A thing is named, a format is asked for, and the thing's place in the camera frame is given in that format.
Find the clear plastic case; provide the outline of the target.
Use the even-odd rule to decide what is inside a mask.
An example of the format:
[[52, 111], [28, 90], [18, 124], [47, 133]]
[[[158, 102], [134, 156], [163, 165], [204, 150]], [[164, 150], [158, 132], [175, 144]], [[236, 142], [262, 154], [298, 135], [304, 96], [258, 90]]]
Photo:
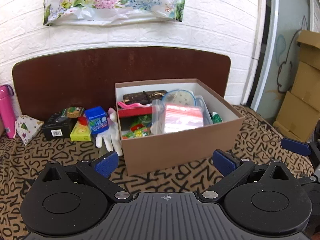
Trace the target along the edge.
[[203, 125], [204, 126], [212, 125], [213, 122], [203, 97], [200, 95], [197, 95], [195, 96], [195, 100], [196, 100], [196, 105], [202, 109]]

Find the dark brown wooden board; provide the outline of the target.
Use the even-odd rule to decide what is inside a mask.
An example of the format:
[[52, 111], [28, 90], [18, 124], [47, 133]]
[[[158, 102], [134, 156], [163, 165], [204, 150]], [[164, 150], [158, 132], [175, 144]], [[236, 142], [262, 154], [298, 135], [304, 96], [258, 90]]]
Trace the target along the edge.
[[70, 106], [116, 105], [116, 83], [198, 79], [224, 96], [231, 59], [208, 51], [172, 47], [122, 47], [69, 51], [13, 66], [21, 112], [42, 121]]

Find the red tape roll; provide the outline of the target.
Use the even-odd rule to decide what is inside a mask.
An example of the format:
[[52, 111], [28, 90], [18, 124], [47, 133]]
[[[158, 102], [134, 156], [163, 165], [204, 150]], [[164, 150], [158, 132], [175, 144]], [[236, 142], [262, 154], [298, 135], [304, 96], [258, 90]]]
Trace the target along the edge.
[[87, 119], [85, 116], [80, 116], [78, 117], [78, 122], [82, 126], [87, 126]]

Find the brown monogram phone case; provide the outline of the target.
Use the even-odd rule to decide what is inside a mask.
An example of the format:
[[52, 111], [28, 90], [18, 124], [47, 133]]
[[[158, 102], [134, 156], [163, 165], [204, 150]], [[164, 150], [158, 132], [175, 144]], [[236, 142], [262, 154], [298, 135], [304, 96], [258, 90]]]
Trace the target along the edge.
[[131, 105], [133, 103], [147, 105], [152, 103], [153, 100], [161, 100], [165, 94], [167, 94], [166, 90], [142, 91], [138, 93], [124, 94], [123, 102], [126, 105]]

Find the round blue-rimmed plastic container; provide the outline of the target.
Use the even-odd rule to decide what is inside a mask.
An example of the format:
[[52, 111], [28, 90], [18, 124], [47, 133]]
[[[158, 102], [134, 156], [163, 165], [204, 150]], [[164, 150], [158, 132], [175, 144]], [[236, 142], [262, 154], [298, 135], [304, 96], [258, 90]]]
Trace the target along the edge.
[[193, 92], [187, 89], [171, 90], [163, 96], [162, 101], [175, 105], [196, 106], [196, 99]]

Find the clear ziplock bag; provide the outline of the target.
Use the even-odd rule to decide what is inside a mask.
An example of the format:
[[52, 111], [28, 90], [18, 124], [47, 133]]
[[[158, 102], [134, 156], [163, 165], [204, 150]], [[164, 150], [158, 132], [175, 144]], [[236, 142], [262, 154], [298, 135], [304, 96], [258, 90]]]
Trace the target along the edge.
[[151, 134], [187, 131], [204, 126], [202, 108], [153, 100]]

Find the floral drawstring pouch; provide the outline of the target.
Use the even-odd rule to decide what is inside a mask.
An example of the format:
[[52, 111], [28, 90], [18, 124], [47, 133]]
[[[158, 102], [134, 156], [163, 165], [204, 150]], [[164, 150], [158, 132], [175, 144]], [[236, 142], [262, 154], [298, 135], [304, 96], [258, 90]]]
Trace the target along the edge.
[[37, 135], [44, 122], [28, 115], [21, 115], [15, 121], [15, 132], [22, 139], [25, 146]]

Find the patterned letter table cloth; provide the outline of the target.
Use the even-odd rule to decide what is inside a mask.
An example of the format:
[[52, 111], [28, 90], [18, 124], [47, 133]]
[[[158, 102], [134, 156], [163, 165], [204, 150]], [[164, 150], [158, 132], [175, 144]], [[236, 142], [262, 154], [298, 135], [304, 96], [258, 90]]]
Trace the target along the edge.
[[[313, 167], [307, 157], [287, 151], [280, 146], [282, 135], [258, 113], [237, 106], [244, 116], [242, 127], [231, 152], [238, 158], [248, 158], [257, 164], [272, 159], [283, 161], [292, 174], [307, 177]], [[92, 141], [73, 142], [69, 139], [48, 141], [42, 133], [25, 145], [21, 138], [1, 136], [1, 239], [23, 239], [27, 230], [20, 215], [20, 205], [45, 165], [58, 161], [75, 164], [82, 159], [94, 160], [101, 155]], [[222, 179], [211, 158], [199, 159], [164, 170], [129, 176], [125, 161], [120, 158], [111, 180], [132, 193], [202, 192]]]

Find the pink thermos bottle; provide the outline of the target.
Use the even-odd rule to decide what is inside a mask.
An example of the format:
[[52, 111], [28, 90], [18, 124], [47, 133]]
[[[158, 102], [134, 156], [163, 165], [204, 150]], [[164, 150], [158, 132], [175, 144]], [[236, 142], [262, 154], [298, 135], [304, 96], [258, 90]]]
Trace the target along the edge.
[[14, 91], [10, 85], [1, 85], [0, 94], [0, 109], [1, 119], [5, 128], [5, 131], [10, 139], [15, 136], [15, 121], [16, 116], [12, 106], [11, 98], [14, 96]]

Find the blue gum box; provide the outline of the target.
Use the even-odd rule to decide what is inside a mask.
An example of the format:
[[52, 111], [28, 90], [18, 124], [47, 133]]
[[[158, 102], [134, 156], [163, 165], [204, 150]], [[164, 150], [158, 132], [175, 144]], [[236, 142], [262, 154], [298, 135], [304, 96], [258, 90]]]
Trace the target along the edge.
[[101, 106], [85, 110], [85, 117], [88, 121], [92, 135], [108, 130], [107, 113]]

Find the floral plastic bag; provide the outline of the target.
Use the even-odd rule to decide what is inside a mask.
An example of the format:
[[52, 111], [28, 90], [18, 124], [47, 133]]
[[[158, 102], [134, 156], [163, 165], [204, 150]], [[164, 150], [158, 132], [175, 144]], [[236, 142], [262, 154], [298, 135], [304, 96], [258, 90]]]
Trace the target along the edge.
[[43, 23], [51, 25], [122, 25], [182, 22], [185, 0], [44, 0]]

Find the pink sock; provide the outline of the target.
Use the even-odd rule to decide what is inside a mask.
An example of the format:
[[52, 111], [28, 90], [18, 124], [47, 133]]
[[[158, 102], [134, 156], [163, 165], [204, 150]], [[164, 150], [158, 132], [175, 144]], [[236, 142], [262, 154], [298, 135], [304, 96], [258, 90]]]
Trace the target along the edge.
[[135, 109], [135, 108], [148, 108], [148, 107], [151, 107], [152, 104], [150, 103], [147, 103], [146, 105], [143, 105], [141, 103], [138, 103], [138, 102], [135, 102], [135, 103], [132, 103], [132, 104], [126, 104], [125, 102], [123, 101], [118, 101], [117, 102], [117, 105], [121, 108], [121, 109]]

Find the green cracker snack packet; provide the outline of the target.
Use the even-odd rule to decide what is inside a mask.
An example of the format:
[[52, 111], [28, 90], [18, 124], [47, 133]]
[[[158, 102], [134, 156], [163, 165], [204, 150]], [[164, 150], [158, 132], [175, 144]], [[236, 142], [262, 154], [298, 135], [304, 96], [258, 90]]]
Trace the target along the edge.
[[141, 138], [149, 135], [150, 135], [149, 129], [147, 127], [142, 127], [135, 131], [126, 133], [125, 135], [123, 135], [123, 139]]

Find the yellow-green small box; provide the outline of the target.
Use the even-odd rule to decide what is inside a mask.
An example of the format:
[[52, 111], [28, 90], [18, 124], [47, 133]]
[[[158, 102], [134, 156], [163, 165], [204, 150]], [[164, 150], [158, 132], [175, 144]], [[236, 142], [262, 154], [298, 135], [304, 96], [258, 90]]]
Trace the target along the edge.
[[71, 141], [91, 141], [91, 131], [88, 126], [77, 122], [70, 134], [70, 139]]

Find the red flat box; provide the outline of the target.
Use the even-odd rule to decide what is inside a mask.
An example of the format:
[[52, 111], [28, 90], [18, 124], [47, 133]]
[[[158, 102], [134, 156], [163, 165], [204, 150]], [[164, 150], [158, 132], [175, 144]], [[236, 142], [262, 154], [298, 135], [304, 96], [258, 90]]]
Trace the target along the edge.
[[118, 109], [119, 118], [128, 118], [132, 116], [149, 115], [152, 114], [152, 107], [140, 107], [132, 109]]

